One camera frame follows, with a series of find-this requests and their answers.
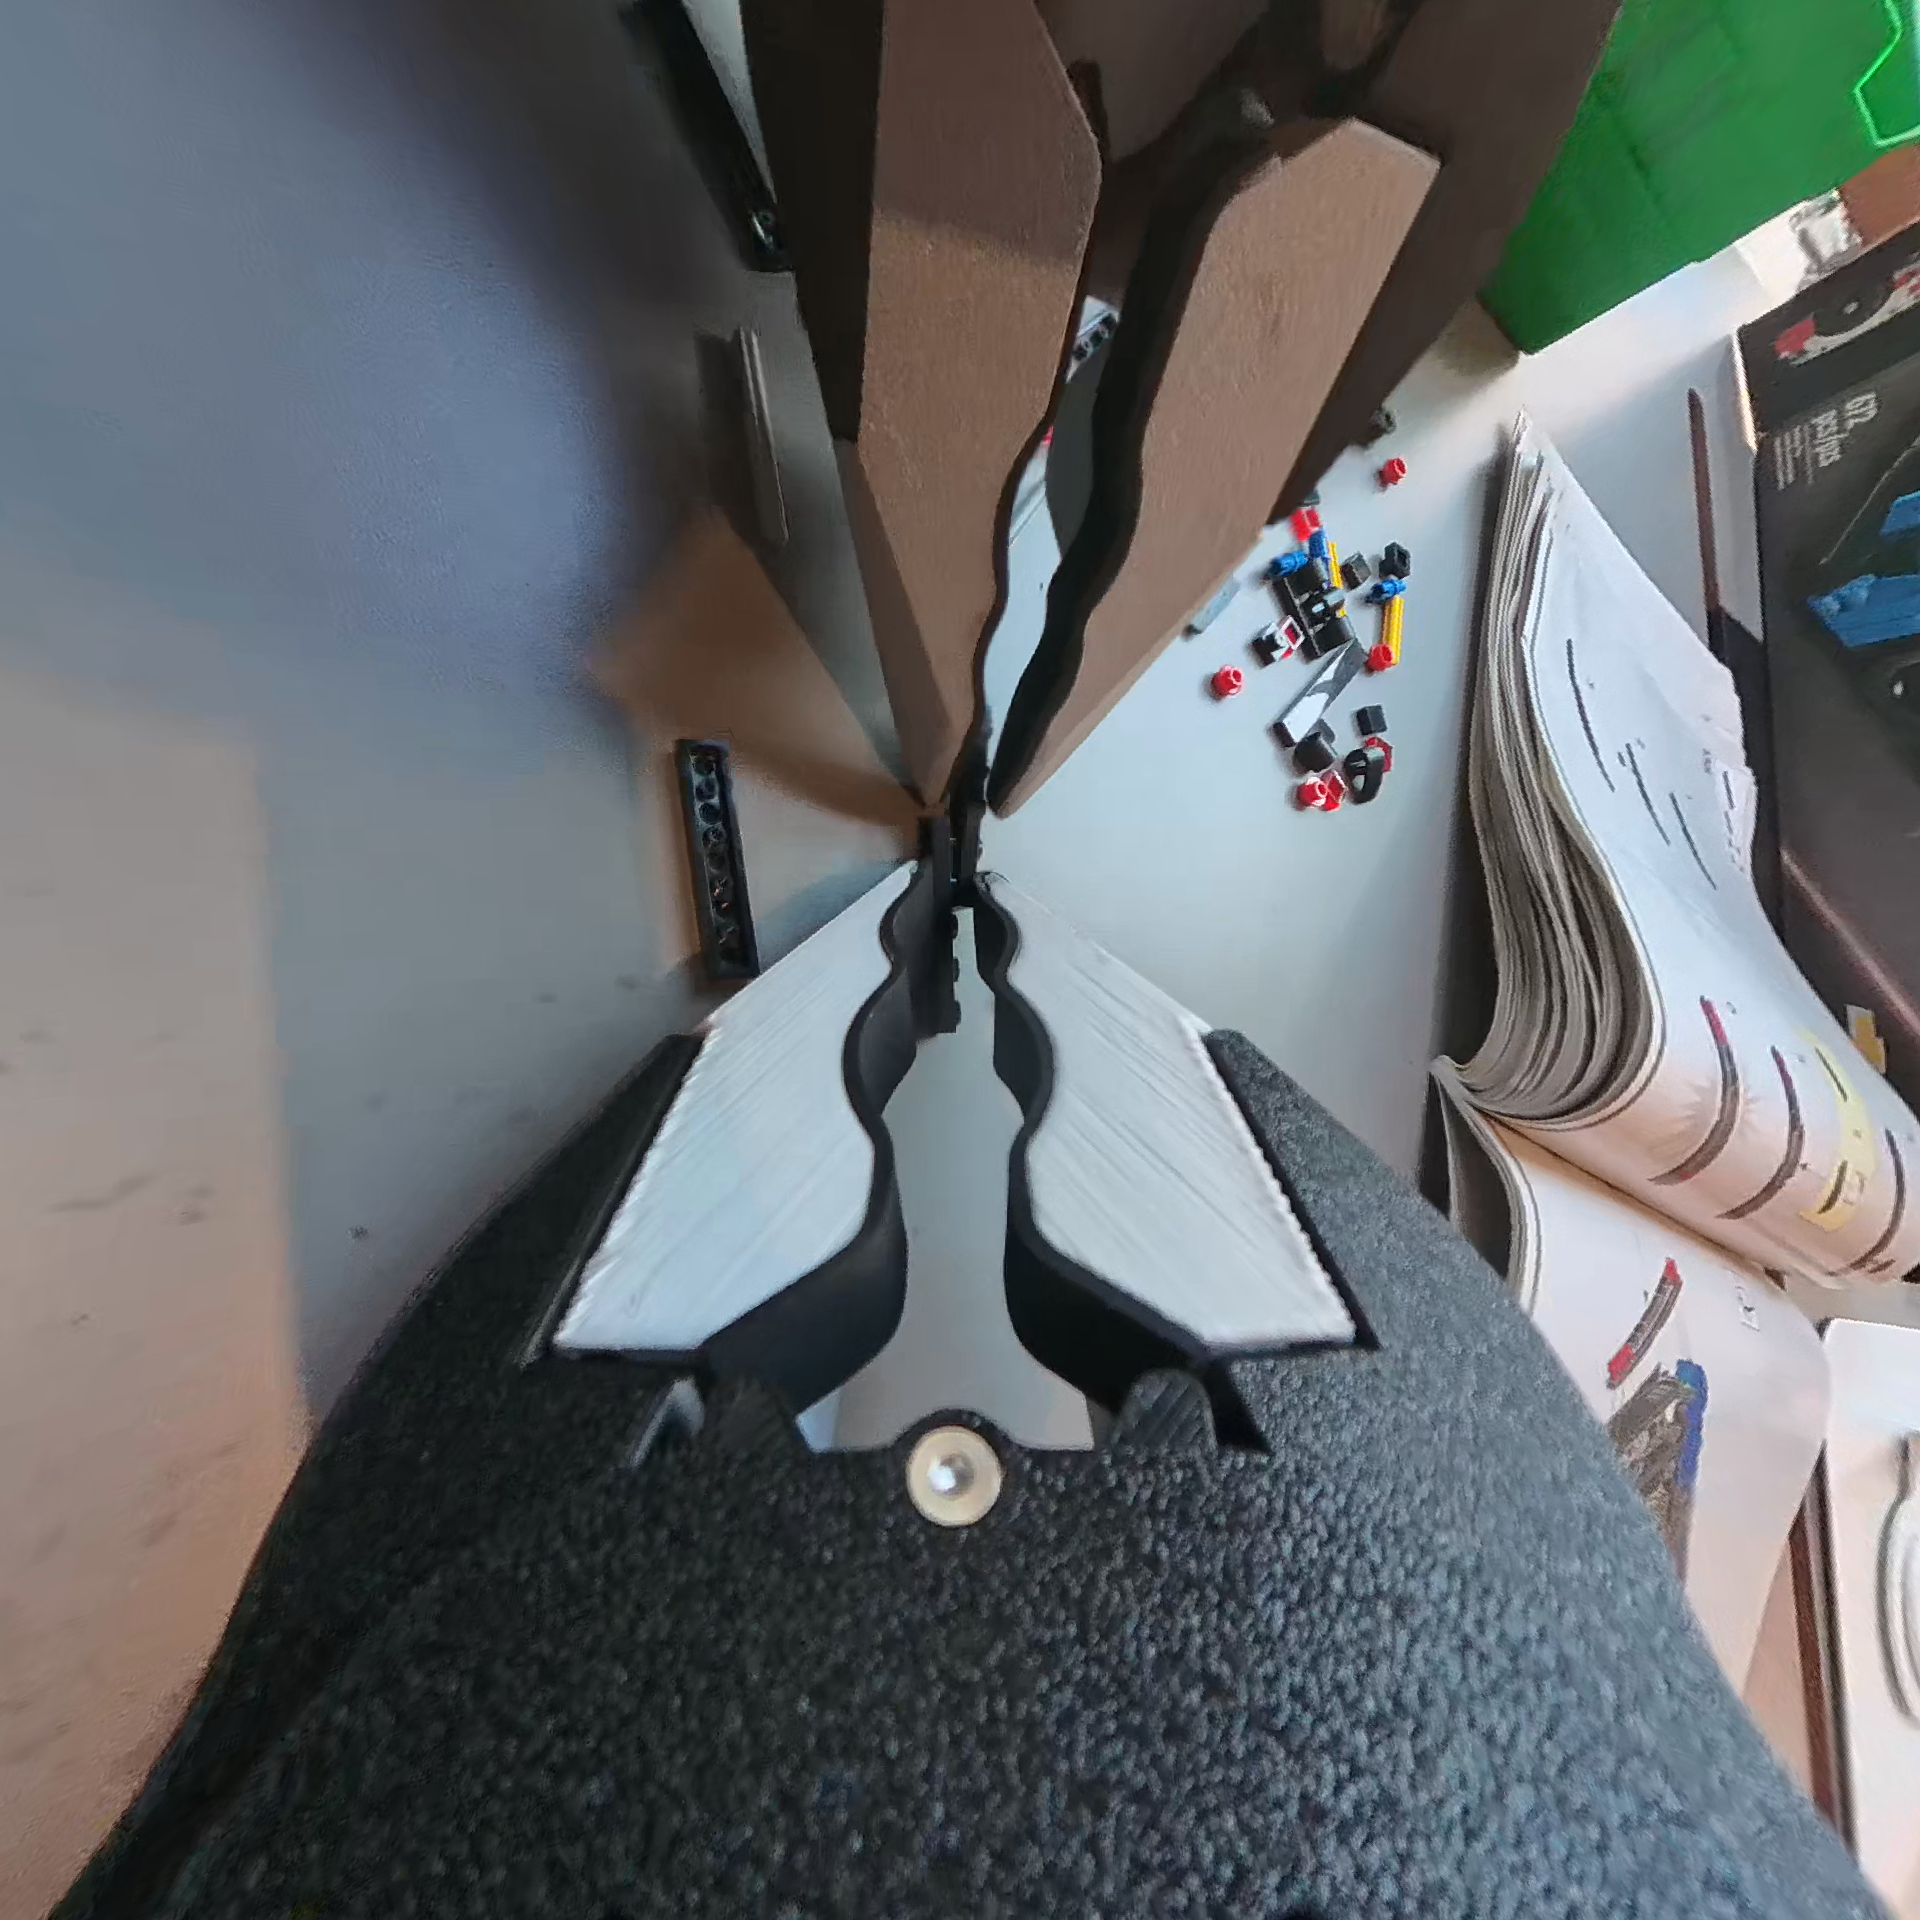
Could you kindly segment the open instruction booklet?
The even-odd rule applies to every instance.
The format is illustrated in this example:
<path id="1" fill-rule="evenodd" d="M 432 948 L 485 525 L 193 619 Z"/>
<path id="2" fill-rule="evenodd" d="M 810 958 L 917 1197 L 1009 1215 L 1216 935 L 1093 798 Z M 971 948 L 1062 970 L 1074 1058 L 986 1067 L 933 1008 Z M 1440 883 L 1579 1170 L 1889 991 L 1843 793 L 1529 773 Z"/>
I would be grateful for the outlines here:
<path id="1" fill-rule="evenodd" d="M 1908 1106 L 1754 893 L 1740 681 L 1515 416 L 1476 619 L 1491 1026 L 1440 1058 L 1443 1215 L 1640 1490 L 1732 1681 L 1834 1372 L 1800 1291 L 1908 1270 Z"/>

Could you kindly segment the long black brick beam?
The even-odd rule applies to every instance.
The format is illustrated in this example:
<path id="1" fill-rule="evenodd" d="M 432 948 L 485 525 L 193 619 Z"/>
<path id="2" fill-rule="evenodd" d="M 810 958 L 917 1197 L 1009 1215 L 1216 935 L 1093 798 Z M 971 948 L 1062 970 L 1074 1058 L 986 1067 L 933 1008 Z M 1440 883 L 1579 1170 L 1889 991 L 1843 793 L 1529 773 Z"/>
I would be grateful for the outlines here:
<path id="1" fill-rule="evenodd" d="M 784 216 L 777 216 L 777 192 L 758 173 L 758 151 L 721 87 L 721 65 L 696 30 L 696 15 L 681 0 L 657 0 L 657 55 L 664 55 L 664 81 L 670 81 L 670 100 L 681 100 L 681 123 L 685 123 L 685 151 L 736 232 L 736 256 L 740 270 L 758 278 L 791 278 L 791 256 L 784 256 Z"/>

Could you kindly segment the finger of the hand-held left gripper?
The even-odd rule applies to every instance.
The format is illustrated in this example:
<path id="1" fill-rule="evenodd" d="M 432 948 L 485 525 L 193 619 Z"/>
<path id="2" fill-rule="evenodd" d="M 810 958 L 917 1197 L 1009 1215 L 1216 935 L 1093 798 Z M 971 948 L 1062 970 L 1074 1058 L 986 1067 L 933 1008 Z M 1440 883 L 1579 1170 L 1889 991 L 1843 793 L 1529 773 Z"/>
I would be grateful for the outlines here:
<path id="1" fill-rule="evenodd" d="M 863 416 L 840 473 L 921 808 L 979 727 L 1009 490 L 1062 407 L 1093 216 L 1097 136 L 1046 8 L 883 8 Z"/>
<path id="2" fill-rule="evenodd" d="M 1054 567 L 986 808 L 1015 814 L 1255 553 L 1440 155 L 1255 100 L 1163 180 L 1093 392 L 1093 502 Z"/>

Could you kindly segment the pile of small brick pieces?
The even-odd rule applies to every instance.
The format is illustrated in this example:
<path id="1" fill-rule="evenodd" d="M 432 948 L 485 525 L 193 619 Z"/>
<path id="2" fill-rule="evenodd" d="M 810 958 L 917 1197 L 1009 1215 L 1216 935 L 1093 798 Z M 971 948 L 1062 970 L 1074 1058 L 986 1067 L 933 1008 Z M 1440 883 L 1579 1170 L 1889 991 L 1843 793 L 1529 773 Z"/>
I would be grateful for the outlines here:
<path id="1" fill-rule="evenodd" d="M 1292 773 L 1292 814 L 1377 808 L 1399 758 L 1379 671 L 1407 659 L 1415 553 L 1399 539 L 1379 553 L 1342 553 L 1320 502 L 1291 527 L 1292 545 L 1265 563 L 1277 619 L 1255 636 L 1255 662 L 1307 662 L 1307 690 L 1277 700 L 1271 746 Z"/>

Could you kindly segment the black brick plate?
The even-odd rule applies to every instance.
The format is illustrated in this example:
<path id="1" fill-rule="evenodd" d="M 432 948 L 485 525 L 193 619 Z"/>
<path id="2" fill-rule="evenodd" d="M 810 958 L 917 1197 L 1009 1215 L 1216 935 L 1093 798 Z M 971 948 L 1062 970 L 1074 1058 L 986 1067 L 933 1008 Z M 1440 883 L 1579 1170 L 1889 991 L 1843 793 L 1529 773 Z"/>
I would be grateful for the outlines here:
<path id="1" fill-rule="evenodd" d="M 942 869 L 945 893 L 971 893 L 986 823 L 986 721 L 966 732 L 942 814 L 917 823 L 917 856 Z"/>
<path id="2" fill-rule="evenodd" d="M 740 823 L 736 823 L 736 752 L 681 732 L 670 763 L 681 763 L 699 970 L 758 982 L 750 869 L 740 869 Z"/>
<path id="3" fill-rule="evenodd" d="M 952 883 L 952 849 L 933 849 L 921 856 L 921 958 L 917 958 L 917 1036 L 952 1036 L 966 1000 L 952 1000 L 952 912 L 966 912 L 966 883 Z"/>

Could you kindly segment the green plastic bin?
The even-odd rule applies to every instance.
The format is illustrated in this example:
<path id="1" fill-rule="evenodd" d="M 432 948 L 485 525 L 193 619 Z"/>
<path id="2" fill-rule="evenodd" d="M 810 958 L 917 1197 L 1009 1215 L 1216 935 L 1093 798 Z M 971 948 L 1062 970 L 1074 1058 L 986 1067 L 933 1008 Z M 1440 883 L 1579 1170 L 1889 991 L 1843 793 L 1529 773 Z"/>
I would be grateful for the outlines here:
<path id="1" fill-rule="evenodd" d="M 1544 359 L 1908 136 L 1908 0 L 1629 0 L 1476 302 Z"/>

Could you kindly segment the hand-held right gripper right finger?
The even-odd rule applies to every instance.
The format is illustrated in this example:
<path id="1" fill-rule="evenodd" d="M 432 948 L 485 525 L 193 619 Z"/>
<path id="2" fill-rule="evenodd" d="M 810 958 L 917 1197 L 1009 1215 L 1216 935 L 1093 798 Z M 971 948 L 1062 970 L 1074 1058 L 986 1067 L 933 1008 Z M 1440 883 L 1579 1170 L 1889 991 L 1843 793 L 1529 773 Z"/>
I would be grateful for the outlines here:
<path id="1" fill-rule="evenodd" d="M 1265 1454 L 1241 1359 L 1351 1351 L 1357 1312 L 1211 1058 L 1211 1019 L 1009 877 L 971 883 L 1000 1177 L 1000 1312 L 1015 1351 L 1120 1420 L 1166 1372 L 1227 1454 Z"/>

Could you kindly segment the toy car set box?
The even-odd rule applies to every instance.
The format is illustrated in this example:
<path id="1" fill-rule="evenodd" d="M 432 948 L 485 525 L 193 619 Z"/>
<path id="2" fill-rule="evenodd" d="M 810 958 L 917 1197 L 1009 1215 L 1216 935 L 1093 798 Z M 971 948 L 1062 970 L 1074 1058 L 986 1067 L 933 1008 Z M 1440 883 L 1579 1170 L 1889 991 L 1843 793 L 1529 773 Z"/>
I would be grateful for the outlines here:
<path id="1" fill-rule="evenodd" d="M 1920 1047 L 1920 239 L 1732 329 L 1754 619 L 1715 619 L 1758 785 L 1758 912 L 1908 1092 Z"/>

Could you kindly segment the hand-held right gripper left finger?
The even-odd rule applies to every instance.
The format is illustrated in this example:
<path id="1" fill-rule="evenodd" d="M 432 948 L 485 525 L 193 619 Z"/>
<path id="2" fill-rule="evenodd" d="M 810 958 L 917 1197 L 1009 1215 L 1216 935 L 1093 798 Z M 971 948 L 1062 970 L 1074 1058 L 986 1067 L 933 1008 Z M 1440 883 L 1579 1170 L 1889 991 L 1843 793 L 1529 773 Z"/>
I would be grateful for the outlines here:
<path id="1" fill-rule="evenodd" d="M 840 1387 L 863 1359 L 818 1359 L 845 1321 L 807 1300 L 807 1270 L 856 1252 L 880 1200 L 880 1135 L 845 1092 L 845 1047 L 891 991 L 883 918 L 917 869 L 883 869 L 777 970 L 736 991 L 585 1240 L 556 1321 L 563 1359 L 641 1359 L 777 1385 L 807 1446 L 840 1446 Z"/>

